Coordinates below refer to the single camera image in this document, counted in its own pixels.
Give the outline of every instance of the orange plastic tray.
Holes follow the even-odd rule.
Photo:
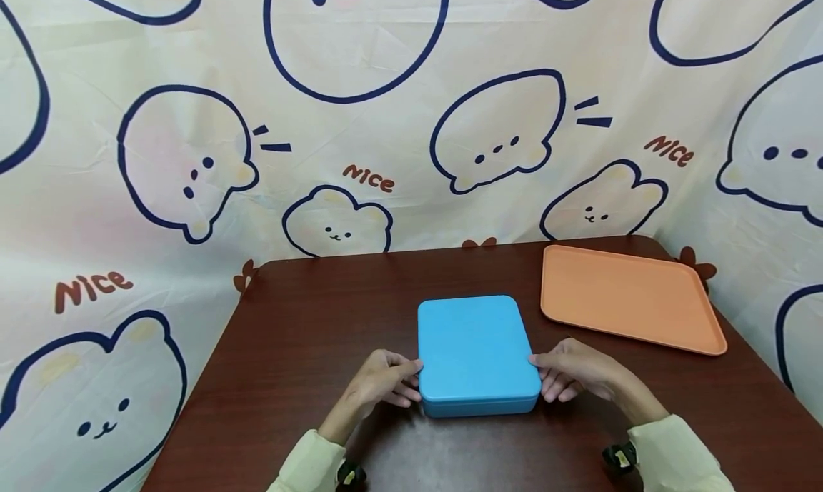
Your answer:
[[[540,308],[558,323],[704,355],[729,347],[697,272],[675,261],[550,245]]]

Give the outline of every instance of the wrist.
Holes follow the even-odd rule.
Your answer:
[[[356,398],[351,398],[349,394],[343,395],[331,408],[317,433],[331,443],[346,445],[359,422],[361,407]]]
[[[669,412],[651,390],[633,373],[627,372],[613,384],[615,404],[632,426],[662,421]]]

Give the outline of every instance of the wooden table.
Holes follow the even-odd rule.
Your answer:
[[[671,259],[645,237],[567,244]],[[687,419],[738,492],[823,490],[823,428],[725,319],[729,352],[718,358],[552,323],[538,306],[545,245],[262,266],[143,490],[264,492],[371,350],[416,356],[419,303],[494,293],[516,299],[533,350],[570,335],[633,369]],[[600,456],[627,428],[588,395],[525,416],[459,420],[382,407],[349,454],[376,492],[640,491],[635,473],[613,477]]]

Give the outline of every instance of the sleeve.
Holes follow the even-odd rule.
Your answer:
[[[678,416],[629,429],[644,492],[734,492],[720,464]]]
[[[267,492],[334,492],[345,453],[312,429],[291,450]]]

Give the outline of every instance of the blue box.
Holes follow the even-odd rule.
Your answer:
[[[513,298],[424,301],[417,309],[420,394],[429,417],[500,416],[531,411],[540,376]]]

